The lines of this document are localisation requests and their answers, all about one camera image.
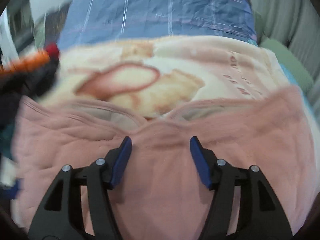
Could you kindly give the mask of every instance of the gray curtain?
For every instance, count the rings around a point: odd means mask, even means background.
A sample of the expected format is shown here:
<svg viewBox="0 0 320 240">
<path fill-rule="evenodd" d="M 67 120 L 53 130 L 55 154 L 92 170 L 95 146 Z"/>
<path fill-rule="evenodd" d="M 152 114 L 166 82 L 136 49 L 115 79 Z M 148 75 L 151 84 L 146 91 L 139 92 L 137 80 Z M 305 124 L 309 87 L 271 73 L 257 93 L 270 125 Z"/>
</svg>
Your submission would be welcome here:
<svg viewBox="0 0 320 240">
<path fill-rule="evenodd" d="M 313 110 L 315 111 L 316 119 L 320 124 L 320 76 L 315 82 L 314 87 L 308 93 L 308 99 L 313 106 Z"/>
</svg>

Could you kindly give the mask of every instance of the pink fabric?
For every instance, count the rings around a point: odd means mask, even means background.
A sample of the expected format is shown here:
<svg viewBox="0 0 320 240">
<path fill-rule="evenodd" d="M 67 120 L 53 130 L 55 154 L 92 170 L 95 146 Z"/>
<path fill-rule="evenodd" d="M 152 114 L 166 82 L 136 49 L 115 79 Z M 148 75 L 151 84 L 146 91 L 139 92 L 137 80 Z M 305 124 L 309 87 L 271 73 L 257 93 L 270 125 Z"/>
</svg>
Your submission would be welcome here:
<svg viewBox="0 0 320 240">
<path fill-rule="evenodd" d="M 112 109 L 106 102 L 90 102 L 92 107 Z M 192 121 L 184 119 L 194 111 L 199 114 L 214 108 L 225 111 Z M 201 184 L 192 160 L 189 140 L 194 135 L 218 158 L 236 167 L 260 166 L 293 232 L 303 225 L 316 195 L 316 167 L 312 136 L 297 88 L 285 88 L 262 101 L 186 103 L 166 119 L 152 122 L 124 109 L 122 112 L 135 121 L 136 129 L 123 130 L 117 123 L 79 111 L 49 111 L 29 98 L 23 100 L 14 155 L 23 178 L 18 200 L 27 227 L 63 165 L 87 166 L 130 136 L 132 155 L 121 184 L 110 192 L 123 238 L 198 239 L 213 192 Z M 86 230 L 93 233 L 85 190 L 82 203 Z M 233 209 L 230 232 L 236 227 L 238 208 L 235 205 Z"/>
</svg>

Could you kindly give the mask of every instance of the white stripe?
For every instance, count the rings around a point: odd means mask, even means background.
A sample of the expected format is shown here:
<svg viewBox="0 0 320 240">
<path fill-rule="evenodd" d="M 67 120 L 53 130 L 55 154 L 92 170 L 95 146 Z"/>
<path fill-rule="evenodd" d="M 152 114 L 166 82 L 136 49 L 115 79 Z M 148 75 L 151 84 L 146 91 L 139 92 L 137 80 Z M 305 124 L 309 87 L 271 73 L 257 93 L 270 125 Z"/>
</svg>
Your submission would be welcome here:
<svg viewBox="0 0 320 240">
<path fill-rule="evenodd" d="M 93 3 L 93 0 L 90 0 L 89 9 L 88 9 L 87 15 L 85 17 L 83 28 L 82 28 L 81 34 L 79 36 L 79 41 L 78 42 L 80 42 L 81 37 L 82 37 L 82 33 L 84 32 L 84 30 L 86 29 L 86 27 L 88 25 L 89 16 L 90 16 L 91 8 L 92 8 L 92 3 Z"/>
<path fill-rule="evenodd" d="M 172 8 L 173 8 L 173 0 L 168 0 L 168 34 L 169 34 L 169 36 L 173 35 L 173 30 L 172 30 Z"/>
<path fill-rule="evenodd" d="M 127 18 L 127 10 L 128 10 L 128 1 L 124 1 L 124 13 L 123 13 L 123 19 L 122 19 L 122 27 L 121 27 L 121 33 L 124 33 L 124 27 L 125 27 L 125 20 Z"/>
</svg>

